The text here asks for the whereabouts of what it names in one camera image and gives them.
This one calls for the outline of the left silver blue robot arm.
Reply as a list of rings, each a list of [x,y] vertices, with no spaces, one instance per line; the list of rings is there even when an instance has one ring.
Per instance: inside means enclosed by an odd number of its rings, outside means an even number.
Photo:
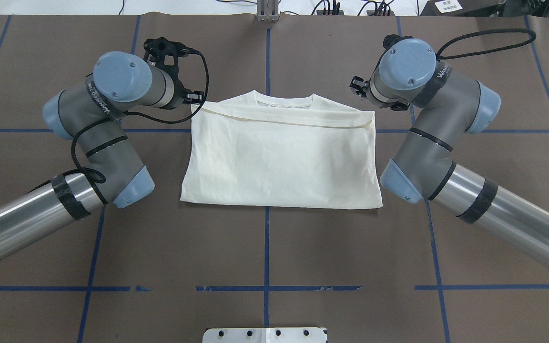
[[[178,60],[198,56],[208,67],[202,52],[164,37],[146,39],[143,48],[143,57],[103,54],[82,82],[44,104],[48,128],[71,143],[74,168],[0,207],[0,261],[107,204],[126,208],[154,191],[120,119],[135,115],[135,106],[173,110],[189,105],[194,116],[208,89],[187,89]]]

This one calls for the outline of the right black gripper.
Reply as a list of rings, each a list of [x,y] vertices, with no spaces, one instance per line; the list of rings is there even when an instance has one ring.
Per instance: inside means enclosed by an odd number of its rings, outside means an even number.
[[[353,93],[362,99],[368,99],[378,108],[389,108],[392,111],[407,111],[409,109],[408,101],[384,96],[377,90],[372,80],[364,80],[359,76],[353,76],[349,87]]]

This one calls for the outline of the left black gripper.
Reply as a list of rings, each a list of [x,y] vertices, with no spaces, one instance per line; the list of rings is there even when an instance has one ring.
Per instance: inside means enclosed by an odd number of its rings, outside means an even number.
[[[202,52],[164,37],[146,39],[143,48],[145,50],[143,60],[160,70],[164,82],[162,96],[153,106],[180,106],[181,104],[202,106],[205,103],[205,91],[192,91],[183,86],[179,78],[178,62],[181,57],[195,55],[200,56],[205,64]]]

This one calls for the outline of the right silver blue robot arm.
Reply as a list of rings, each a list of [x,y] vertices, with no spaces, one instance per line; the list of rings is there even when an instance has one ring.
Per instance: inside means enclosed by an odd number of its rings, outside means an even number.
[[[412,204],[435,202],[549,268],[549,212],[451,158],[464,134],[479,134],[494,120],[499,94],[453,70],[423,40],[392,33],[383,47],[372,76],[354,76],[349,86],[378,107],[420,113],[381,185]]]

